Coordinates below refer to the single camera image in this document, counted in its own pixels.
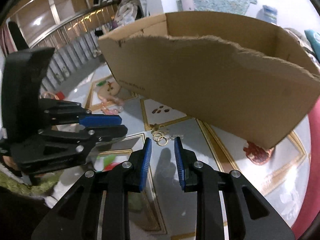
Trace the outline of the wooden wardrobe shelving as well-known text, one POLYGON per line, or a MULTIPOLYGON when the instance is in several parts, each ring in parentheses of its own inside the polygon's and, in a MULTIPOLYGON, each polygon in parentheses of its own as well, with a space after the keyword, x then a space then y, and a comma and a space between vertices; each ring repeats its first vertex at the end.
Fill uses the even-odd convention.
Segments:
POLYGON ((1 26, 1 54, 77 39, 96 55, 98 37, 143 16, 139 0, 20 0, 1 26))

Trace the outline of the small silver spring clip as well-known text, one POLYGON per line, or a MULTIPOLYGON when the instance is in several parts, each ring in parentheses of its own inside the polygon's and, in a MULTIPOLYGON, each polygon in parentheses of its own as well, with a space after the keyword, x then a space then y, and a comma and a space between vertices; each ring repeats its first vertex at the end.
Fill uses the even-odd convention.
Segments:
POLYGON ((170 140, 175 140, 176 138, 183 139, 183 138, 184 138, 184 135, 182 135, 182 134, 173 134, 173 135, 170 135, 170 136, 169 136, 169 139, 170 139, 170 140))

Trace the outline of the blue water jug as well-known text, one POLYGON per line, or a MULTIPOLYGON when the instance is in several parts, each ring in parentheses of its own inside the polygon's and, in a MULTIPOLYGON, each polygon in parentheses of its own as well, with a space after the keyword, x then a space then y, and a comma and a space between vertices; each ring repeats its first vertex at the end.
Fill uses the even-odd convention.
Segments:
POLYGON ((278 11, 276 8, 268 5, 263 7, 257 13, 257 19, 277 25, 278 11))

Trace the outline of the red paper bag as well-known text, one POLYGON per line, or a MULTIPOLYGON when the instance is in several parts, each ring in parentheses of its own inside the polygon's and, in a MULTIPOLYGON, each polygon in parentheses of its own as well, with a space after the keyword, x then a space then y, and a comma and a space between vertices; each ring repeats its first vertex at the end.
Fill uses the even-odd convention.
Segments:
POLYGON ((55 95, 59 98, 59 100, 65 99, 65 95, 63 94, 63 92, 57 92, 55 95))

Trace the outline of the teal blue pillow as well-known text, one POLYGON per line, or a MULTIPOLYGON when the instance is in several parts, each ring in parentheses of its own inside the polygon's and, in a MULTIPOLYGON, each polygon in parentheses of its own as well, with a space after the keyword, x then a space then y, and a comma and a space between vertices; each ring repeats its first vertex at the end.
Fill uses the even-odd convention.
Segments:
POLYGON ((304 33, 306 35, 306 38, 311 44, 311 47, 313 48, 314 52, 318 55, 320 51, 320 35, 318 32, 314 30, 304 30, 304 33))

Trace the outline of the gold hoop earrings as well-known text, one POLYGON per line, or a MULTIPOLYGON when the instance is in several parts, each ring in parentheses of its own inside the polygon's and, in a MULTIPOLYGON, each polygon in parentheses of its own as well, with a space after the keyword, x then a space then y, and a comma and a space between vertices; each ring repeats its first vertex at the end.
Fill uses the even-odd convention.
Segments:
POLYGON ((150 125, 150 127, 153 141, 158 146, 166 146, 170 140, 169 129, 160 124, 150 125))

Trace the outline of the brown cardboard box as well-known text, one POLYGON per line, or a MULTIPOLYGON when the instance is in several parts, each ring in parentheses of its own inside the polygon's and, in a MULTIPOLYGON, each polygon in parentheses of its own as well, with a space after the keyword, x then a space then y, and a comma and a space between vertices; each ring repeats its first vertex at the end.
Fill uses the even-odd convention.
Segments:
POLYGON ((283 28, 213 11, 149 16, 98 40, 117 83, 272 148, 319 98, 319 70, 283 28))

